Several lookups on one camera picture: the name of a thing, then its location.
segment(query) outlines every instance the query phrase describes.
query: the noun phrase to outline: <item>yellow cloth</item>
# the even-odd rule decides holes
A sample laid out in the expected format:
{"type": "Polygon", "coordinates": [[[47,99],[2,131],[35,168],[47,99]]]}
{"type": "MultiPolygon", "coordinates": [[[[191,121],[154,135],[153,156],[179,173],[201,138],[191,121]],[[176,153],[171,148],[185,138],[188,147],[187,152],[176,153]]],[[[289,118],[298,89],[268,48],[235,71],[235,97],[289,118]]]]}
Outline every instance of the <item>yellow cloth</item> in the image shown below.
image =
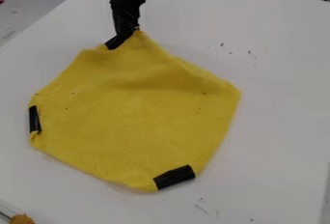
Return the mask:
{"type": "Polygon", "coordinates": [[[155,191],[153,178],[199,175],[229,128],[240,92],[136,31],[115,50],[83,50],[30,103],[32,145],[106,181],[155,191]]]}

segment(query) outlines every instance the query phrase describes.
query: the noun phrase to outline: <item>orange object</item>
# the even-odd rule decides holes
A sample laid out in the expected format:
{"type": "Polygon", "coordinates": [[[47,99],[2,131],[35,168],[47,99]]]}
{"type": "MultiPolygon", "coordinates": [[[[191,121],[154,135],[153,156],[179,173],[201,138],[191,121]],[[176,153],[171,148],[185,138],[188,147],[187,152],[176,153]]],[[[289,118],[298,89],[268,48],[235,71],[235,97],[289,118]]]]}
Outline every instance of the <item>orange object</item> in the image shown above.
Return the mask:
{"type": "Polygon", "coordinates": [[[12,218],[11,224],[35,224],[35,222],[26,214],[18,214],[12,218]]]}

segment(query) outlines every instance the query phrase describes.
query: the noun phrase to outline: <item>robotic arm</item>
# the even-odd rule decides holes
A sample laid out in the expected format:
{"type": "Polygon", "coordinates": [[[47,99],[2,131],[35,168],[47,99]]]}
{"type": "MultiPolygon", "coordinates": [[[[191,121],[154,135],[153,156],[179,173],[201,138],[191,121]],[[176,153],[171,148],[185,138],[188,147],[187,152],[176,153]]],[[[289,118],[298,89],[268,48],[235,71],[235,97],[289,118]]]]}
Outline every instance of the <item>robotic arm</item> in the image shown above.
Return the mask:
{"type": "Polygon", "coordinates": [[[140,6],[146,0],[110,0],[117,35],[105,45],[111,50],[120,46],[139,29],[140,6]]]}

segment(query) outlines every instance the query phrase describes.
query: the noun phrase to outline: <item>black tape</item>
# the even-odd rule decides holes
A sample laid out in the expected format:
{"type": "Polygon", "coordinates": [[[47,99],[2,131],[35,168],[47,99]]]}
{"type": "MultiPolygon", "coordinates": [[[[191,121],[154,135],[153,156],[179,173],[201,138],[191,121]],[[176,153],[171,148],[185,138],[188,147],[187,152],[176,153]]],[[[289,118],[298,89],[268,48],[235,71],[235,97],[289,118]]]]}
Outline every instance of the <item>black tape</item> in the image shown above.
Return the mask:
{"type": "Polygon", "coordinates": [[[41,131],[41,122],[39,119],[39,113],[36,105],[33,105],[29,108],[29,117],[30,117],[30,132],[41,131]]]}
{"type": "Polygon", "coordinates": [[[192,179],[195,179],[195,173],[192,170],[191,166],[186,165],[179,167],[177,169],[168,171],[156,178],[154,182],[157,185],[158,189],[163,189],[171,185],[177,184],[179,182],[186,182],[192,179]]]}

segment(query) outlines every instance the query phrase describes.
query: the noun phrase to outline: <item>white tabletop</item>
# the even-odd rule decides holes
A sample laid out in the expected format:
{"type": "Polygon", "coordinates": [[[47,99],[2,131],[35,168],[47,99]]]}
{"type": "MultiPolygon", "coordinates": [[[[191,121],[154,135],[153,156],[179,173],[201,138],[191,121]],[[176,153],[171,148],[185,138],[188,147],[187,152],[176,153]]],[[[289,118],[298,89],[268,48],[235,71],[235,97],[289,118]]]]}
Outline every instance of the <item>white tabletop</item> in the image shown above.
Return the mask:
{"type": "Polygon", "coordinates": [[[143,10],[151,37],[242,91],[203,174],[138,194],[30,147],[31,95],[114,35],[108,0],[68,0],[0,50],[0,199],[42,224],[317,223],[330,162],[329,4],[149,0],[143,10]]]}

